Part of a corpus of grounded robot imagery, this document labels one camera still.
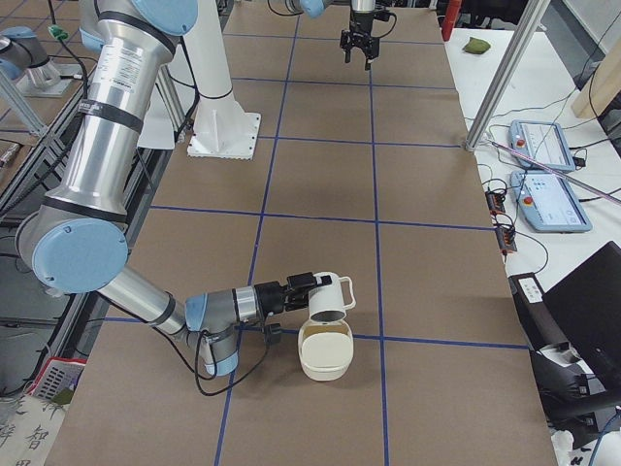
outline white stand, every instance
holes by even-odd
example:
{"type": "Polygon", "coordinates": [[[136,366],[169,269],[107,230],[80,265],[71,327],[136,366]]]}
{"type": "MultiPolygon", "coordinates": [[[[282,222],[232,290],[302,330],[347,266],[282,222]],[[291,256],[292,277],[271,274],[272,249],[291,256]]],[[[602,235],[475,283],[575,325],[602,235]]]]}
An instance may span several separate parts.
{"type": "Polygon", "coordinates": [[[261,116],[244,112],[231,91],[214,1],[199,2],[198,21],[185,36],[185,43],[202,94],[188,155],[251,159],[261,116]]]}

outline white container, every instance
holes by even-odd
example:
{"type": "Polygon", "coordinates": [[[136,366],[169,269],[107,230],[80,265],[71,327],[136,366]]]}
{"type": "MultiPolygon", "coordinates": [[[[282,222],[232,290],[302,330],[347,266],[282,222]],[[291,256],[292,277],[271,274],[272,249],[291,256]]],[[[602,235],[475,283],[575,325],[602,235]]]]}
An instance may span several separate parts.
{"type": "Polygon", "coordinates": [[[347,322],[318,323],[307,320],[298,333],[302,370],[314,381],[341,377],[353,359],[353,335],[347,322]]]}
{"type": "Polygon", "coordinates": [[[347,312],[356,306],[356,298],[353,296],[353,283],[350,277],[339,277],[332,272],[321,272],[314,274],[316,277],[332,279],[331,284],[326,284],[309,292],[309,314],[315,322],[336,322],[347,316],[347,312]],[[343,300],[343,290],[341,283],[349,282],[349,295],[351,302],[345,304],[343,300]]]}

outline white table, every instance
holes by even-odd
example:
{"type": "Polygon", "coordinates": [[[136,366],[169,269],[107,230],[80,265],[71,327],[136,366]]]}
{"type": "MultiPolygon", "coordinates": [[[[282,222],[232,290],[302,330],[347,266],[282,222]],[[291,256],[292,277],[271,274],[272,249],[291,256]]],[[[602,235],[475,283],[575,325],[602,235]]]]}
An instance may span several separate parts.
{"type": "MultiPolygon", "coordinates": [[[[511,35],[511,31],[455,29],[450,41],[446,43],[446,52],[466,118],[475,117],[511,35]],[[492,48],[483,55],[463,52],[462,47],[471,36],[489,42],[492,48]]],[[[558,117],[557,121],[563,127],[567,127],[584,121],[575,117],[571,109],[572,101],[577,95],[572,77],[545,34],[538,32],[524,53],[495,115],[514,109],[544,107],[566,97],[572,90],[572,96],[565,108],[563,108],[564,102],[560,102],[544,110],[513,112],[507,116],[494,117],[490,124],[510,124],[514,119],[552,121],[558,117]]],[[[496,141],[508,146],[507,129],[494,127],[492,130],[496,141]]],[[[570,147],[605,138],[604,131],[596,121],[568,129],[565,134],[570,147]]],[[[508,174],[517,170],[499,162],[493,148],[481,146],[477,148],[475,154],[479,163],[492,167],[496,178],[508,182],[508,174]]],[[[503,154],[503,160],[514,163],[514,160],[506,154],[503,154]]],[[[483,181],[490,178],[486,167],[480,167],[480,174],[483,181]]],[[[593,146],[588,149],[586,168],[572,173],[572,176],[603,191],[611,191],[621,186],[621,159],[611,143],[593,146]]],[[[594,197],[584,189],[572,187],[579,198],[594,197]]],[[[507,213],[515,218],[515,198],[509,195],[507,199],[507,213]]],[[[516,222],[517,231],[536,237],[549,250],[549,264],[538,274],[541,286],[545,290],[560,281],[606,242],[613,240],[621,245],[621,208],[605,200],[583,203],[582,206],[593,223],[593,230],[587,233],[536,233],[522,215],[516,222]]],[[[536,271],[545,258],[541,246],[520,236],[516,239],[516,245],[518,252],[510,254],[507,259],[507,275],[536,271]]]]}

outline cup handle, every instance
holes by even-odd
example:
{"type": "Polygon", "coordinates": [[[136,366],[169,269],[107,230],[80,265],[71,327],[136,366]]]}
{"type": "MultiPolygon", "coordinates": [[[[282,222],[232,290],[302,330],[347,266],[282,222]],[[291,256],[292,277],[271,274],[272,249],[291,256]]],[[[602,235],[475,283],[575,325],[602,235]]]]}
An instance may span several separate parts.
{"type": "Polygon", "coordinates": [[[356,298],[353,295],[353,282],[350,277],[340,277],[339,282],[349,282],[349,295],[351,296],[351,302],[349,304],[345,304],[343,307],[346,311],[349,311],[350,309],[356,307],[356,298]]]}

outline label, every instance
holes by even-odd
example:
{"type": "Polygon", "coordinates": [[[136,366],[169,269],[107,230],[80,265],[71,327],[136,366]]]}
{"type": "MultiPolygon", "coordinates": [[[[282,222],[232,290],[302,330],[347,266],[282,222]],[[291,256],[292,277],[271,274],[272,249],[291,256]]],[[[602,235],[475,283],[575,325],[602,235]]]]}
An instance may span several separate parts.
{"type": "Polygon", "coordinates": [[[122,46],[107,45],[101,50],[93,82],[133,94],[142,67],[143,58],[137,53],[122,46]]]}
{"type": "Polygon", "coordinates": [[[543,296],[541,296],[541,290],[537,286],[535,279],[521,279],[518,281],[522,287],[522,291],[526,295],[526,299],[531,304],[542,303],[543,296]]]}

